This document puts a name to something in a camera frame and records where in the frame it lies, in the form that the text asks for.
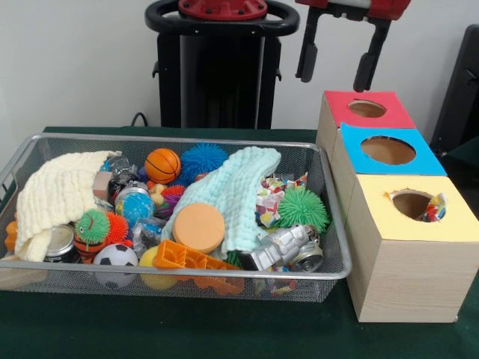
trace light blue knit blanket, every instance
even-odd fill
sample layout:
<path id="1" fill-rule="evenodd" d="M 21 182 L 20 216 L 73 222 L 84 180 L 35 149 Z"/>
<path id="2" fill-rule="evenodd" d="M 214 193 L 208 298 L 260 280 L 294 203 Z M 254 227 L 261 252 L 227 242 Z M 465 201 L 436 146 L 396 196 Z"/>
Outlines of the light blue knit blanket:
<path id="1" fill-rule="evenodd" d="M 162 239 L 173 239 L 172 227 L 178 212 L 191 203 L 208 203 L 225 220 L 221 253 L 251 251 L 265 231 L 256 224 L 256 191 L 261 179 L 278 167 L 281 154 L 272 148 L 246 147 L 232 154 L 217 170 L 191 184 L 162 230 Z"/>

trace wire mesh basket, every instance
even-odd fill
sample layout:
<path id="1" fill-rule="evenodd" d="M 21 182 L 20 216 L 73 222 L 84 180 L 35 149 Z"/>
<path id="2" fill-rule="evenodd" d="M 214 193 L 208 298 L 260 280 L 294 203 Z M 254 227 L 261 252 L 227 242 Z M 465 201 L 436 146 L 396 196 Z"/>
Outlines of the wire mesh basket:
<path id="1" fill-rule="evenodd" d="M 0 238 L 4 238 L 7 224 L 14 220 L 16 199 L 26 181 L 50 159 L 65 153 L 115 150 L 122 151 L 130 162 L 141 167 L 148 153 L 156 148 L 167 147 L 183 153 L 202 141 L 217 143 L 228 154 L 247 146 L 272 147 L 281 154 L 276 175 L 293 180 L 308 172 L 308 189 L 321 196 L 332 218 L 332 223 L 320 240 L 324 259 L 319 272 L 158 270 L 149 267 L 0 261 L 0 290 L 323 301 L 336 281 L 349 274 L 351 259 L 329 163 L 326 154 L 314 144 L 110 135 L 35 135 L 25 140 L 0 173 Z M 0 258 L 6 252 L 4 241 L 1 240 Z M 104 285 L 104 278 L 110 277 L 110 282 L 117 283 L 115 278 L 122 276 L 132 276 L 127 281 L 128 285 Z"/>

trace black cable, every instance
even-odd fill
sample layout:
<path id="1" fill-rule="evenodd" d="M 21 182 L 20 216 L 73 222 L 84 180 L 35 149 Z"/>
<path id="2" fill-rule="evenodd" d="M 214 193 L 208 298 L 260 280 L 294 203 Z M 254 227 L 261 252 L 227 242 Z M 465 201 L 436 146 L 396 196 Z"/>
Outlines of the black cable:
<path id="1" fill-rule="evenodd" d="M 143 119 L 143 123 L 145 127 L 148 127 L 148 120 L 146 116 L 143 114 L 143 112 L 137 112 L 135 116 L 133 116 L 132 124 L 130 126 L 134 126 L 136 123 L 136 119 L 138 117 L 141 117 Z"/>

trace blue paper top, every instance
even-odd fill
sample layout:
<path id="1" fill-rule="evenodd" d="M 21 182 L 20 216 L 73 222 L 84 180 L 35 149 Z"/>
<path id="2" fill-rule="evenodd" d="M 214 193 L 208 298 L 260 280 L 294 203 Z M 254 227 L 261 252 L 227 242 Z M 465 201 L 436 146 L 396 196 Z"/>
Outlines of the blue paper top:
<path id="1" fill-rule="evenodd" d="M 444 168 L 430 150 L 417 129 L 377 129 L 341 124 L 344 146 L 358 174 L 419 174 L 427 176 L 447 176 Z M 361 144 L 373 137 L 395 138 L 406 142 L 416 152 L 415 158 L 405 164 L 389 165 L 369 157 Z"/>

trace yellow paper top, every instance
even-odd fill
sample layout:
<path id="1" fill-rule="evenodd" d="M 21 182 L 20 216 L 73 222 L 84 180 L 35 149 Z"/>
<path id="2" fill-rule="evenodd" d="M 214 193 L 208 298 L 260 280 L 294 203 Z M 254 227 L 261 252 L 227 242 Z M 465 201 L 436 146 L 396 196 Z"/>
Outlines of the yellow paper top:
<path id="1" fill-rule="evenodd" d="M 479 221 L 448 177 L 368 174 L 357 177 L 383 239 L 479 242 Z M 444 217 L 440 221 L 427 223 L 404 215 L 394 205 L 394 195 L 389 195 L 402 190 L 419 191 L 430 196 L 444 194 L 447 198 Z"/>

